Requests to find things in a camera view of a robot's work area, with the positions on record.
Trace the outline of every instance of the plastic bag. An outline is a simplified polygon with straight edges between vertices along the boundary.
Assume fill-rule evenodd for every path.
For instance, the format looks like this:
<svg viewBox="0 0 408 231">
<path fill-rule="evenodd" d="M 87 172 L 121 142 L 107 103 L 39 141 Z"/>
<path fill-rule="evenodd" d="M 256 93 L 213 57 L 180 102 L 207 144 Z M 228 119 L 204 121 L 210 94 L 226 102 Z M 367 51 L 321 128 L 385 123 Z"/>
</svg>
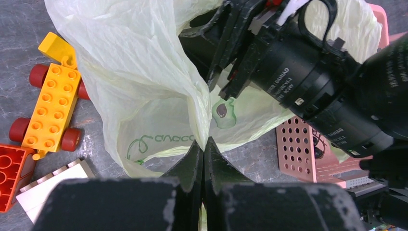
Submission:
<svg viewBox="0 0 408 231">
<path fill-rule="evenodd" d="M 131 177 L 159 176 L 140 163 L 184 154 L 194 139 L 204 148 L 211 135 L 227 151 L 293 116 L 257 87 L 228 101 L 218 96 L 220 88 L 208 92 L 178 34 L 221 2 L 45 0 L 56 29 L 76 50 L 105 148 Z"/>
<path fill-rule="evenodd" d="M 312 1 L 306 10 L 306 27 L 319 39 L 326 31 L 329 13 L 321 1 Z M 337 0 L 337 17 L 328 39 L 341 38 L 343 46 L 360 63 L 377 52 L 382 25 L 364 0 Z"/>
</svg>

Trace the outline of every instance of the green logo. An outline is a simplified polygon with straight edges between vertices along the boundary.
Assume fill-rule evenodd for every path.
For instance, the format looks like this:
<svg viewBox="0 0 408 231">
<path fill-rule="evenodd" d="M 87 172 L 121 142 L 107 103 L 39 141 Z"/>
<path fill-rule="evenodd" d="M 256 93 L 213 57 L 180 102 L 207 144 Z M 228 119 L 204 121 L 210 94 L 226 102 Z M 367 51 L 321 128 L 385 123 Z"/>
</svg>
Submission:
<svg viewBox="0 0 408 231">
<path fill-rule="evenodd" d="M 138 150 L 141 154 L 146 153 L 149 150 L 148 142 L 187 142 L 187 141 L 194 141 L 194 136 L 171 136 L 171 135 L 156 135 L 156 136 L 148 136 L 143 135 L 139 139 L 135 139 L 132 141 L 127 149 L 126 159 L 130 160 L 130 150 L 136 144 L 138 146 Z"/>
<path fill-rule="evenodd" d="M 211 113 L 216 121 L 217 127 L 221 129 L 232 128 L 237 123 L 237 117 L 234 113 L 233 98 L 229 98 L 227 101 L 220 99 L 214 104 Z"/>
</svg>

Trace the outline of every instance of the red toy block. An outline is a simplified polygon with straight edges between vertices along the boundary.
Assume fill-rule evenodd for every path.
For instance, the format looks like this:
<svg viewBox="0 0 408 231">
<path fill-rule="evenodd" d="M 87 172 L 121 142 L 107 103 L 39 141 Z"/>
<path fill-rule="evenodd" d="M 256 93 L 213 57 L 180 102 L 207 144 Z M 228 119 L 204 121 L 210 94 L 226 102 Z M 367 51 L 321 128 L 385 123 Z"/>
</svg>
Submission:
<svg viewBox="0 0 408 231">
<path fill-rule="evenodd" d="M 0 213 L 7 212 L 20 189 L 30 183 L 35 153 L 31 148 L 0 144 Z"/>
</svg>

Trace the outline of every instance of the toy wheel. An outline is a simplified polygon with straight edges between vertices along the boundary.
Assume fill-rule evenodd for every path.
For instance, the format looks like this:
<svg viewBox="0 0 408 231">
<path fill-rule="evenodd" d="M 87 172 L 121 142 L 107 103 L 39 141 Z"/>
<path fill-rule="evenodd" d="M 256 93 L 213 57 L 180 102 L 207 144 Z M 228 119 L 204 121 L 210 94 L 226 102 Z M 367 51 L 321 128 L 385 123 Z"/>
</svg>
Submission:
<svg viewBox="0 0 408 231">
<path fill-rule="evenodd" d="M 69 152 L 75 151 L 78 147 L 80 136 L 81 131 L 79 129 L 67 128 L 61 141 L 61 149 Z"/>
<path fill-rule="evenodd" d="M 83 100 L 90 100 L 84 82 L 81 80 L 78 87 L 78 97 Z"/>
<path fill-rule="evenodd" d="M 30 123 L 30 118 L 18 118 L 14 121 L 9 131 L 9 138 L 15 142 L 23 142 Z"/>
<path fill-rule="evenodd" d="M 30 84 L 34 87 L 41 88 L 42 84 L 44 83 L 45 76 L 47 76 L 48 68 L 48 66 L 42 64 L 35 65 L 33 69 L 31 69 L 30 77 L 28 78 Z"/>
</svg>

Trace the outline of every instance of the pink plastic crate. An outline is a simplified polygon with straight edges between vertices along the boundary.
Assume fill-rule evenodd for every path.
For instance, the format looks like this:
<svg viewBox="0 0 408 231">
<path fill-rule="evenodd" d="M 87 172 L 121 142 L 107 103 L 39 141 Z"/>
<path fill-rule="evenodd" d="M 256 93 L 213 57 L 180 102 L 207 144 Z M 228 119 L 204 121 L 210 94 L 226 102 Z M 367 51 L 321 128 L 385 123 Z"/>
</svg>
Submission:
<svg viewBox="0 0 408 231">
<path fill-rule="evenodd" d="M 382 7 L 370 6 L 377 21 L 383 25 L 379 44 L 379 48 L 383 49 L 390 44 L 387 17 Z M 368 173 L 361 171 L 358 165 L 361 159 L 348 158 L 339 163 L 326 138 L 297 116 L 279 125 L 276 136 L 279 169 L 284 174 L 302 181 L 335 183 L 342 188 L 372 182 L 367 177 Z M 314 141 L 317 143 L 317 155 Z"/>
</svg>

